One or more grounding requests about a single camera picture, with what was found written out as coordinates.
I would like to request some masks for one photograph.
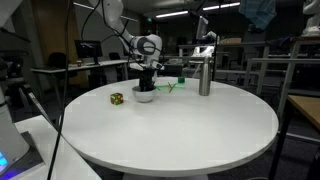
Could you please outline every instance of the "white round table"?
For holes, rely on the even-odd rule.
[[[176,81],[159,78],[157,84]],[[136,85],[107,85],[68,105],[63,135],[83,157],[129,174],[186,179],[245,164],[277,134],[273,109],[239,88],[212,82],[203,97],[199,80],[186,79],[171,93],[162,88],[152,102],[139,103],[131,90]],[[113,93],[122,93],[124,104],[111,104]]]

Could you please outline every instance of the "bowl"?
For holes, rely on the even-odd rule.
[[[152,91],[141,92],[140,86],[135,86],[132,88],[132,93],[138,102],[146,103],[153,100],[154,96],[156,96],[157,89],[154,88]]]

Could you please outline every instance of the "laboratory room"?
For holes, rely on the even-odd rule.
[[[0,0],[0,180],[320,180],[320,0]]]

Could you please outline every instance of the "ceiling light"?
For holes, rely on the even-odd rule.
[[[87,8],[87,9],[94,9],[93,7],[86,6],[86,5],[79,4],[79,3],[75,3],[75,2],[74,2],[73,4],[76,5],[76,6],[81,6],[81,7]],[[125,16],[120,16],[120,17],[123,18],[123,19],[128,19],[128,20],[130,20],[130,21],[139,22],[139,21],[136,20],[136,19],[128,18],[128,17],[125,17]]]
[[[230,4],[221,5],[221,8],[228,8],[228,7],[239,6],[239,5],[240,5],[239,2],[230,3]],[[219,6],[211,6],[211,7],[203,8],[204,11],[209,11],[209,10],[214,10],[214,9],[219,9]]]
[[[188,14],[188,11],[180,11],[180,12],[175,12],[175,13],[168,13],[168,14],[161,14],[156,16],[157,18],[164,18],[164,17],[170,17],[170,16],[179,16],[183,14]]]

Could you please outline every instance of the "small cube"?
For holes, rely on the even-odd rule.
[[[115,93],[110,95],[111,103],[114,105],[119,105],[123,103],[123,95],[120,93]]]

